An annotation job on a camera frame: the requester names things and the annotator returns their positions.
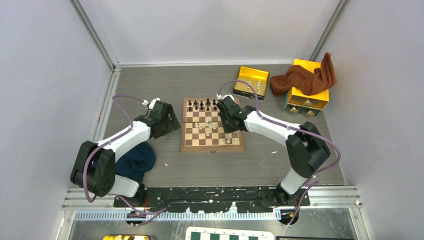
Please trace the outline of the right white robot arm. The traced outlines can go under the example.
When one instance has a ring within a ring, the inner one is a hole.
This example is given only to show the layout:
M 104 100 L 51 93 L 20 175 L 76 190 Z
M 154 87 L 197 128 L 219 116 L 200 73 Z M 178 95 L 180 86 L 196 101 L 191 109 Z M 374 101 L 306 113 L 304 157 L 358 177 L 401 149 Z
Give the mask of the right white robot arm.
M 290 170 L 278 184 L 277 198 L 283 205 L 291 205 L 297 192 L 330 157 L 330 149 L 311 122 L 289 123 L 257 111 L 256 107 L 240 107 L 232 95 L 217 95 L 225 133 L 244 131 L 276 141 L 286 148 Z

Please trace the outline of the wooden chess board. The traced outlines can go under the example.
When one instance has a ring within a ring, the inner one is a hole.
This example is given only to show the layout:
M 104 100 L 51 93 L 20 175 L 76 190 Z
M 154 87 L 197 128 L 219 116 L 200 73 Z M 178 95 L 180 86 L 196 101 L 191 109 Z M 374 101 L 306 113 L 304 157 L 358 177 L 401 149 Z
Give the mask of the wooden chess board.
M 237 152 L 245 149 L 241 131 L 225 133 L 215 98 L 185 98 L 182 107 L 181 151 L 183 153 Z

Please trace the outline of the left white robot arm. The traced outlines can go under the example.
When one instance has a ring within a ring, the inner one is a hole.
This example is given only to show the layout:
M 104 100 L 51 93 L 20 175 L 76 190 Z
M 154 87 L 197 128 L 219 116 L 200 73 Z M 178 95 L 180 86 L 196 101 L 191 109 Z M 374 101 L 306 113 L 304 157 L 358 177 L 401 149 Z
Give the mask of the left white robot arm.
M 125 196 L 135 207 L 145 202 L 141 182 L 117 174 L 116 162 L 137 145 L 165 136 L 181 125 L 171 104 L 159 98 L 144 104 L 147 113 L 131 120 L 128 127 L 99 142 L 87 140 L 81 144 L 70 181 L 83 188 L 90 203 L 108 194 Z

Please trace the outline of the gold metal tin tray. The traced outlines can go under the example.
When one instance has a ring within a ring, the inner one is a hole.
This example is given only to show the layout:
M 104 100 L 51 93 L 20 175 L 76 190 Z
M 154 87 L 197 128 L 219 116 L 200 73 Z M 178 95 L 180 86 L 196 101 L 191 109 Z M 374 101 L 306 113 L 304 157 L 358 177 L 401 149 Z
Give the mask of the gold metal tin tray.
M 258 100 L 264 100 L 270 79 L 270 73 L 268 71 L 247 66 L 240 66 L 236 79 L 251 85 L 257 94 Z M 246 84 L 238 81 L 234 83 L 232 93 L 248 99 L 255 98 L 253 90 Z

